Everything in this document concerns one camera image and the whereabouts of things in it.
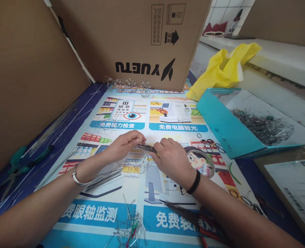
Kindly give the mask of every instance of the blue tabletop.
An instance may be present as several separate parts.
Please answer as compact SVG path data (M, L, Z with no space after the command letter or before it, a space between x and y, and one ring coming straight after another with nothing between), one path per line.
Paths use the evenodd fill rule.
M190 72L188 78L191 84L194 84L196 78ZM30 195L34 191L34 187L40 183L42 178L46 175L46 173L50 170L51 166L55 163L59 155L62 153L64 147L68 144L68 142L75 135L79 127L82 125L84 120L89 116L92 109L96 106L98 101L101 99L103 94L106 91L106 87L103 84L95 83L92 84L85 92L83 92L78 100L77 105L74 110L70 113L69 121L64 124L61 128L64 129L68 126L71 120L74 120L64 131L64 133L60 136L60 138L55 143L55 148L52 153L46 158L41 164L37 167L34 167L30 174L23 180L26 174L20 175L14 185L12 190L15 189L23 180L21 185L17 188L17 190L11 195L11 197L0 207L0 215L9 209L13 204L18 203L28 195ZM52 136L51 143L56 140L57 137L61 134ZM39 138L38 136L35 140L28 145L31 147L36 140ZM41 152L43 152L48 144L44 147L41 147L31 158L29 156L24 157L21 160L21 164L26 164L30 160L35 159ZM300 228L295 223L294 219L291 217L288 210L285 208L283 203L280 201L278 196L275 194L272 187L269 185L263 174L257 168L256 164L252 159L237 159L236 160L242 174L246 178L248 184L250 185L252 191L255 194L262 196L266 202L272 205L274 208L280 210L284 214L284 218L269 210L268 208L264 208L269 220L274 222L276 225L284 229L291 236L296 238L299 242L305 245L305 236L304 233L300 230ZM8 177L8 170L10 169L10 165L8 165L4 170L0 172L0 184ZM2 194L5 190L6 186L0 188L0 200L2 198Z

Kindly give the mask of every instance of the silver bangle bracelet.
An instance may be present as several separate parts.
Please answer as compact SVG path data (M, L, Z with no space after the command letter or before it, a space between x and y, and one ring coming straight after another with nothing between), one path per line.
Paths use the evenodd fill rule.
M94 181L94 178L93 178L93 180L89 181L88 183L81 183L81 182L79 182L78 179L77 179L77 176L76 176L76 174L77 174L76 170L77 170L77 166L80 165L80 164L81 164L81 162L80 162L79 164L77 164L77 165L74 167L74 171L73 171L73 173L72 173L73 180L74 180L77 184L79 184L80 186L86 186L86 185L90 184L92 181Z

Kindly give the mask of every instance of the printed poster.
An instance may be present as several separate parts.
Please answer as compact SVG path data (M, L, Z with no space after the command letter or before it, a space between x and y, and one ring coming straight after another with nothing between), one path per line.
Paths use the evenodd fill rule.
M239 200L244 195L258 204L235 160L229 159L209 130L196 102L185 98L186 92L152 90L150 97L144 99L138 89L107 90L40 186L100 153L119 135L139 130L150 145L163 137L178 141L189 151L192 166L207 176L207 161L195 156L195 152L191 153L195 150L204 152L215 166L212 181L226 191L237 192ZM210 140L209 145L204 143L206 140ZM231 163L232 173L242 185L234 182L230 175ZM45 247L119 246L114 232L118 228L129 228L125 225L127 206L143 217L147 246L201 247L197 238L200 234L195 227L160 200L192 211L199 211L200 204L162 173L142 149L134 148L126 159L105 167L96 180L110 173L113 177L109 181L88 185L76 197L42 241ZM208 223L202 222L201 226L218 235ZM207 243L211 247L224 247L213 239L207 239Z

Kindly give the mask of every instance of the eye icon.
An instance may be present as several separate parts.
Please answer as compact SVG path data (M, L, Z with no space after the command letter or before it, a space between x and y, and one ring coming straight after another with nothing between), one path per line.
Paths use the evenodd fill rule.
M194 157L193 157L192 155L189 155L189 156L188 156L188 160L189 160L189 161L194 161Z
M128 120L135 120L135 119L140 118L141 115L138 113L127 113L127 114L124 114L124 117Z

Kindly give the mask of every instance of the white tiled wall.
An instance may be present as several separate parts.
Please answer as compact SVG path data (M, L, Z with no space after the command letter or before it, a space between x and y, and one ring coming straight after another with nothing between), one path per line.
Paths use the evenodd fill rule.
M216 23L222 24L228 21L226 28L226 32L228 32L230 25L233 23L233 19L240 9L243 9L241 19L233 33L234 35L237 35L254 2L255 0L213 0L211 10L205 21L204 29L209 22L213 27Z

